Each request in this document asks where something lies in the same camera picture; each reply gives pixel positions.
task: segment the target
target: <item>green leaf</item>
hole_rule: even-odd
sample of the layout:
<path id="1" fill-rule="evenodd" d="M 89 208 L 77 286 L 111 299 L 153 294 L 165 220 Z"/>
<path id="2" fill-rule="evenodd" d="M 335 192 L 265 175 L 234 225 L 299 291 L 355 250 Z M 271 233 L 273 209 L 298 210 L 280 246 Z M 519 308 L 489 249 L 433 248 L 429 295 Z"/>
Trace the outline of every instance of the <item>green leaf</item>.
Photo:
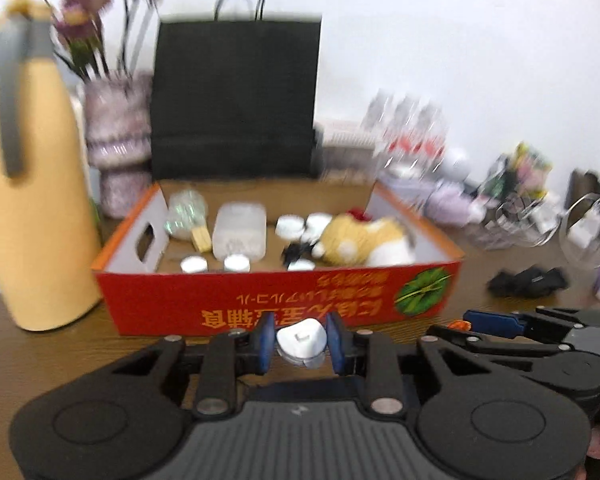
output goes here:
<path id="1" fill-rule="evenodd" d="M 405 316 L 426 312 L 442 300 L 450 279 L 444 267 L 423 270 L 395 295 L 396 310 Z"/>

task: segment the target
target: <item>transparent plastic container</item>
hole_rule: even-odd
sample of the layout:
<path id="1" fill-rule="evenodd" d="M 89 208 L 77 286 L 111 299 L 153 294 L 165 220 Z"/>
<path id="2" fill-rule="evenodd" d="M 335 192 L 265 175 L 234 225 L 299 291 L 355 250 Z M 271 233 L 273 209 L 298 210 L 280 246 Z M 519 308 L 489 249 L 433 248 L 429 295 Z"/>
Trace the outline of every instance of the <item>transparent plastic container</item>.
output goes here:
<path id="1" fill-rule="evenodd" d="M 263 259 L 267 248 L 267 213 L 262 204 L 227 202 L 216 217 L 212 236 L 214 256 L 224 260 L 244 254 L 252 262 Z"/>

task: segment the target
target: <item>yellow and white stuffed animal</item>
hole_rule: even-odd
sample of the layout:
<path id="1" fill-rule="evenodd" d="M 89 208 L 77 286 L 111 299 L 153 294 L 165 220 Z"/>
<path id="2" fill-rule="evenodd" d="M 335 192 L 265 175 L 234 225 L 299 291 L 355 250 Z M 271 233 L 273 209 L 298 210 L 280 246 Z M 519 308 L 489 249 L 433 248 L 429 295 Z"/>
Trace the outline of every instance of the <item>yellow and white stuffed animal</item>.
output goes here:
<path id="1" fill-rule="evenodd" d="M 391 267 L 415 261 L 413 247 L 397 221 L 359 222 L 348 214 L 331 220 L 312 256 L 336 266 Z"/>

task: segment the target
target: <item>yellow pitcher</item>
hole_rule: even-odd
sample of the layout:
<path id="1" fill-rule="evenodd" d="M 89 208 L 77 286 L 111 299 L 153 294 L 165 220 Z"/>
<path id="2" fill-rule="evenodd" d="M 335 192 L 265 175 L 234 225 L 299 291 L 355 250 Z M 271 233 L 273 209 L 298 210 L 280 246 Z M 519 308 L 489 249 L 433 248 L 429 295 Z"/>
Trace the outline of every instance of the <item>yellow pitcher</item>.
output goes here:
<path id="1" fill-rule="evenodd" d="M 0 24 L 0 290 L 26 330 L 49 330 L 100 299 L 100 242 L 50 9 L 12 4 Z"/>

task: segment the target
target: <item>cardboard box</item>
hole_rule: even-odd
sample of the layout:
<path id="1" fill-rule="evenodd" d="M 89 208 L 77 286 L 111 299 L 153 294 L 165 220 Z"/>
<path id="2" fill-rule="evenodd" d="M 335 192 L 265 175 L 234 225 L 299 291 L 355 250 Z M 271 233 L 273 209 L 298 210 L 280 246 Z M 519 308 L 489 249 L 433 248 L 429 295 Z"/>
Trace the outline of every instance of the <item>cardboard box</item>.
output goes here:
<path id="1" fill-rule="evenodd" d="M 163 229 L 171 193 L 187 184 L 155 184 L 123 221 L 93 264 L 104 299 L 122 335 L 212 335 L 250 329 L 266 311 L 277 325 L 337 310 L 349 326 L 432 316 L 443 308 L 461 265 L 462 251 L 417 218 L 382 185 L 343 186 L 309 180 L 190 184 L 205 197 L 213 229 L 225 202 L 259 202 L 267 209 L 267 254 L 251 272 L 225 273 L 207 254 L 210 272 L 184 274 L 180 260 L 193 246 L 170 240 Z M 288 272 L 283 240 L 273 232 L 282 214 L 343 213 L 367 206 L 376 218 L 399 218 L 415 241 L 419 263 L 387 268 Z"/>

